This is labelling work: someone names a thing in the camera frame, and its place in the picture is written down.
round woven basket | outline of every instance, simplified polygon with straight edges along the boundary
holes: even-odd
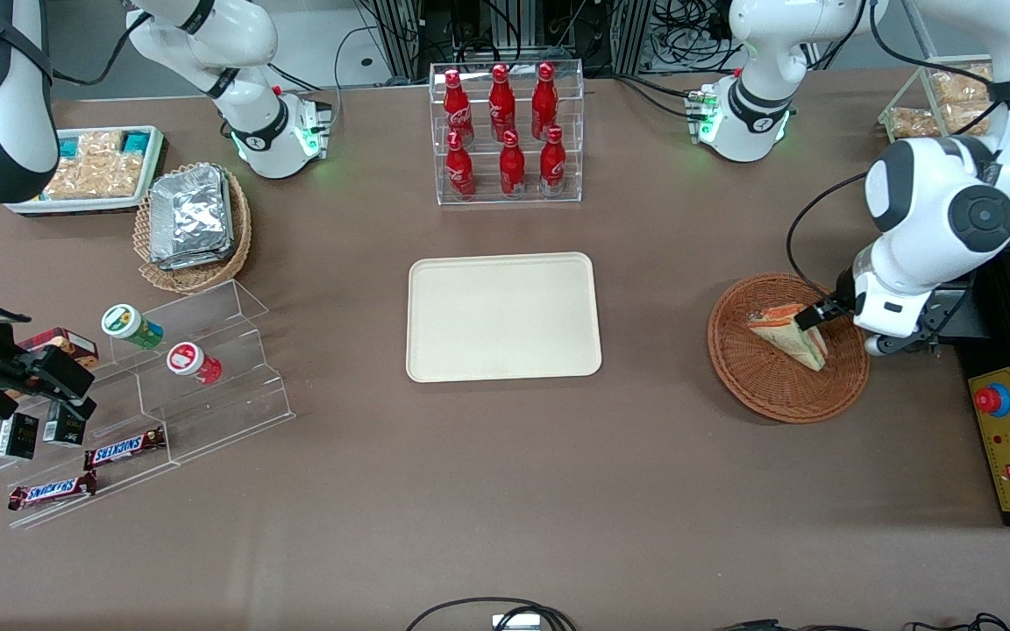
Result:
[[[174,173],[184,173],[196,167],[194,164],[184,165]],[[145,196],[135,213],[135,233],[131,236],[131,244],[135,252],[145,261],[139,268],[143,279],[150,281],[154,287],[161,290],[193,295],[193,293],[215,287],[224,281],[232,279],[243,268],[248,259],[251,248],[251,213],[248,212],[248,198],[243,195],[236,177],[228,174],[229,204],[232,207],[232,232],[236,237],[236,251],[232,258],[221,262],[197,265],[196,268],[177,269],[165,272],[150,262],[150,196]]]
[[[750,316],[782,304],[821,299],[797,276],[761,275],[727,290],[708,320],[708,348],[716,375],[742,404],[786,423],[833,418],[860,398],[871,370],[865,335],[852,320],[821,324],[828,362],[814,372],[750,332]]]

red switch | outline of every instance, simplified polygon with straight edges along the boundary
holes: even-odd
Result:
[[[995,388],[982,388],[977,391],[974,403],[979,411],[992,415],[1003,407],[1003,398]]]

snickers bar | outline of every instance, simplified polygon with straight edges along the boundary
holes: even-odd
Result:
[[[60,502],[72,498],[73,495],[84,495],[84,493],[96,494],[96,471],[53,484],[43,484],[40,487],[19,487],[11,493],[7,508],[11,511],[20,511],[32,507],[33,504]]]
[[[132,435],[131,438],[120,440],[109,444],[107,447],[97,448],[96,451],[84,451],[84,470],[92,470],[100,464],[107,464],[121,458],[137,454],[140,451],[147,451],[149,448],[166,446],[166,430],[158,426],[143,434]]]

coca-cola bottle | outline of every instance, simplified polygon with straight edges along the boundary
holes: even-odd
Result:
[[[446,177],[454,192],[465,203],[474,199],[477,184],[474,183],[474,164],[469,152],[462,146],[462,136],[458,131],[446,133]]]
[[[540,151],[540,192],[544,196],[558,197],[564,192],[564,129],[559,124],[548,127],[548,143]]]
[[[449,130],[457,131],[462,144],[469,147],[474,143],[474,118],[470,115],[470,99],[462,89],[462,77],[458,69],[449,69],[446,77],[446,96],[441,100],[441,108],[446,111]]]
[[[510,200],[524,196],[524,152],[518,144],[521,143],[516,129],[506,129],[504,133],[505,147],[502,148],[502,193]]]
[[[536,70],[536,89],[532,92],[532,137],[548,138],[549,125],[556,124],[556,108],[561,97],[556,93],[556,67],[548,62]]]
[[[508,84],[508,67],[494,64],[494,87],[489,90],[489,120],[494,139],[505,141],[505,131],[516,129],[516,97]]]

brown table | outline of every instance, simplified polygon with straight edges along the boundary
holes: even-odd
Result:
[[[1010,622],[1010,528],[950,351],[875,362],[848,413],[787,427],[732,399],[705,347],[717,296],[788,269],[798,209],[877,155],[874,115],[906,76],[816,73],[752,165],[593,81],[585,203],[521,210],[436,207],[418,89],[345,93],[329,160],[284,183],[240,165],[208,100],[60,103],[61,125],[156,124],[170,167],[240,177],[256,220],[240,281],[272,309],[261,328],[298,418],[45,526],[0,527],[0,628],[400,630],[472,595],[543,601],[586,631]],[[0,209],[0,304],[36,323],[17,333],[99,336],[108,305],[171,300],[137,276],[129,232],[129,216]],[[852,191],[797,242],[831,280],[874,237]],[[563,250],[594,260],[597,376],[410,382],[412,262]],[[424,628],[488,628],[493,611]]]

